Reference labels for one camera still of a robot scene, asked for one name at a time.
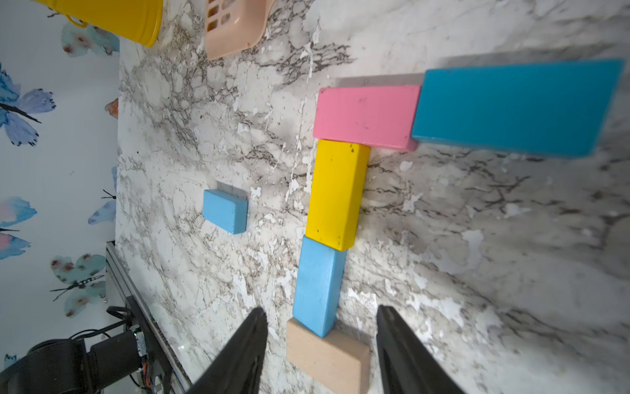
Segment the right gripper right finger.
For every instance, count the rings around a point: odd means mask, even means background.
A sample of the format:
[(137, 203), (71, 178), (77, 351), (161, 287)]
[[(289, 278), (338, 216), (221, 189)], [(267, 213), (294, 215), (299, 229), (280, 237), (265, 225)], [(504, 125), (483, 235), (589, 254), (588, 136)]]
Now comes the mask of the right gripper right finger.
[(392, 306), (378, 307), (377, 349), (385, 393), (464, 393)]

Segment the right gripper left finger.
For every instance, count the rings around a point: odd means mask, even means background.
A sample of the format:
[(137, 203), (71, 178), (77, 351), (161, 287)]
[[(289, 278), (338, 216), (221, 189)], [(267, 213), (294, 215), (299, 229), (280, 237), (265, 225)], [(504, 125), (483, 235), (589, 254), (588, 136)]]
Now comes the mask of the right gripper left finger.
[(187, 393), (259, 393), (267, 336), (267, 315), (256, 307)]

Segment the tan building block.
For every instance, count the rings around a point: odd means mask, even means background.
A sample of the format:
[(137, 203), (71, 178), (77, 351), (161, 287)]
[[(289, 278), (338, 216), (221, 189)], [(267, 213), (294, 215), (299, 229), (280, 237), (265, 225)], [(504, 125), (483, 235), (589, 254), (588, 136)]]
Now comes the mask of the tan building block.
[(291, 318), (286, 326), (286, 357), (334, 393), (366, 393), (370, 386), (370, 347), (333, 329), (320, 338)]

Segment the light blue building block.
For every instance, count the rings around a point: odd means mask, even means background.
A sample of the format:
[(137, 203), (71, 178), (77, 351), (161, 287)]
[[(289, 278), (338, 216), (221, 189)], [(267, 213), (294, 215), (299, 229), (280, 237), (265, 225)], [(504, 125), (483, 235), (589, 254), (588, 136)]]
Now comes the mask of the light blue building block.
[(203, 217), (232, 235), (247, 228), (248, 202), (221, 190), (203, 192)]

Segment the yellow building block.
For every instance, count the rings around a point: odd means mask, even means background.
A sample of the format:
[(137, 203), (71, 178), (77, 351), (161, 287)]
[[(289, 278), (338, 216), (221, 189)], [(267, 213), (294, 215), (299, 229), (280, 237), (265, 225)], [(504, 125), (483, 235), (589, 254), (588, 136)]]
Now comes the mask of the yellow building block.
[(318, 141), (306, 236), (337, 251), (354, 245), (371, 149)]

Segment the pink building block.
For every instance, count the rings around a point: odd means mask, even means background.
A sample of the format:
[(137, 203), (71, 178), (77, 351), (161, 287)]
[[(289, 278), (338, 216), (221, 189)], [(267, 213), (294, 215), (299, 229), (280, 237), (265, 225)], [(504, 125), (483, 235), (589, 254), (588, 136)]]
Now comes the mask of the pink building block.
[(413, 152), (418, 147), (411, 132), (420, 92), (418, 85), (322, 89), (313, 136), (319, 140)]

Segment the teal building block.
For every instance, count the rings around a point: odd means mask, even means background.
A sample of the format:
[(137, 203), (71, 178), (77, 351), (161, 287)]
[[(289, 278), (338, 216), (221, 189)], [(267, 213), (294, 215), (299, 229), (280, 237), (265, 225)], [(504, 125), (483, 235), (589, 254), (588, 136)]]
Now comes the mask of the teal building block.
[(427, 71), (411, 136), (420, 142), (581, 158), (595, 148), (621, 59)]

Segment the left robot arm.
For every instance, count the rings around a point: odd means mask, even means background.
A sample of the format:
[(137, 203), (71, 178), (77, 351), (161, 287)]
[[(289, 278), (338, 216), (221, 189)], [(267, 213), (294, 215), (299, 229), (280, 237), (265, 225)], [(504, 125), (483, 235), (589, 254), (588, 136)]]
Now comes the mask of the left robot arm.
[(142, 393), (172, 393), (174, 369), (136, 299), (108, 313), (118, 321), (31, 348), (1, 372), (1, 392), (100, 393), (138, 374)]

